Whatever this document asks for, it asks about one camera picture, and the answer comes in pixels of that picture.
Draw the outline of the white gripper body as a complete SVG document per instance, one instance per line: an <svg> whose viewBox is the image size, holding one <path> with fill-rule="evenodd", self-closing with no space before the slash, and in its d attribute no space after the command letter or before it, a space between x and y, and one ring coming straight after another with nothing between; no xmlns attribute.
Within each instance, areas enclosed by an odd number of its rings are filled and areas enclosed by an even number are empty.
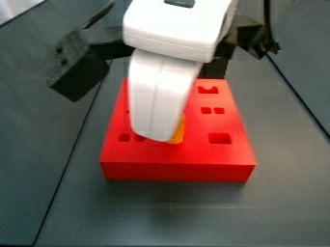
<svg viewBox="0 0 330 247"><path fill-rule="evenodd" d="M132 0L124 14L129 125L140 136L167 142L187 97L216 46L232 26L238 0Z"/></svg>

